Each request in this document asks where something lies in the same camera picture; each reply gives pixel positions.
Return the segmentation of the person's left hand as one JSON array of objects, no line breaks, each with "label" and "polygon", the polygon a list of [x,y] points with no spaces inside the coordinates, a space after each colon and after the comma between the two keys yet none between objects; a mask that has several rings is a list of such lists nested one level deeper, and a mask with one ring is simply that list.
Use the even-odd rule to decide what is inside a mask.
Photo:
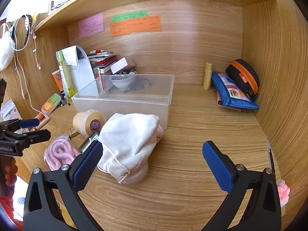
[{"label": "person's left hand", "polygon": [[16,183],[17,180],[17,171],[18,166],[16,165],[16,160],[12,157],[12,159],[7,163],[5,166],[5,179],[6,179],[6,185],[8,187],[13,186]]}]

